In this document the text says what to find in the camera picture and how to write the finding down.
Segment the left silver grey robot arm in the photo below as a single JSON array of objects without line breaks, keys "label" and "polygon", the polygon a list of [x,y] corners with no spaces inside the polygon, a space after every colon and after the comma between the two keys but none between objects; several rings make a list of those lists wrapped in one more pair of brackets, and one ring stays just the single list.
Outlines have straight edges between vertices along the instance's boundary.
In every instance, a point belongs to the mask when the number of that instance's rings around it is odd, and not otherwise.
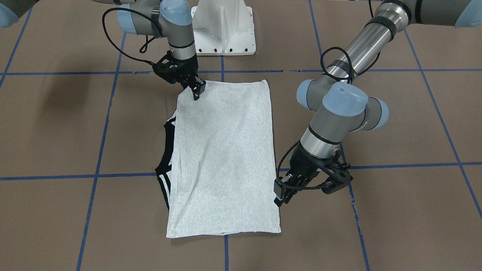
[{"label": "left silver grey robot arm", "polygon": [[370,97],[354,81],[372,68],[383,48],[412,24],[475,27],[481,25],[480,0],[384,0],[346,49],[331,47],[320,56],[322,75],[303,81],[297,101],[315,115],[291,155],[285,176],[274,180],[274,203],[281,207],[303,190],[331,194],[348,186],[351,165],[339,146],[348,132],[381,128],[387,104]]}]

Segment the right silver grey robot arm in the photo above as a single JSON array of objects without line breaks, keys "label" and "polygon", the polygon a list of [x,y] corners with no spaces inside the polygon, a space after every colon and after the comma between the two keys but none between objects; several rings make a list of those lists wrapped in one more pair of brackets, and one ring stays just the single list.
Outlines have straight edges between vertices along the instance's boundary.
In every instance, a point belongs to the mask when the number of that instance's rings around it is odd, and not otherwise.
[{"label": "right silver grey robot arm", "polygon": [[193,99],[198,100],[204,92],[206,82],[198,76],[198,60],[192,25],[191,8],[186,0],[105,0],[113,5],[101,18],[105,37],[121,54],[120,49],[107,32],[105,19],[116,12],[119,27],[133,35],[146,36],[140,49],[146,51],[149,43],[157,38],[165,38],[169,50],[157,62],[124,54],[125,57],[150,65],[153,72],[169,84],[180,84],[183,89],[192,91]]}]

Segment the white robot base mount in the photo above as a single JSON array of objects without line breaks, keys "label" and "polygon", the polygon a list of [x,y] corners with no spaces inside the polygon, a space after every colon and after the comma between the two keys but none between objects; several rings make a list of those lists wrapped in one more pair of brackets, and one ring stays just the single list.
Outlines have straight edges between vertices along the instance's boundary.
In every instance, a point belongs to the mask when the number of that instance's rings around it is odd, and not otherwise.
[{"label": "white robot base mount", "polygon": [[200,0],[191,16],[198,56],[255,54],[253,10],[244,0]]}]

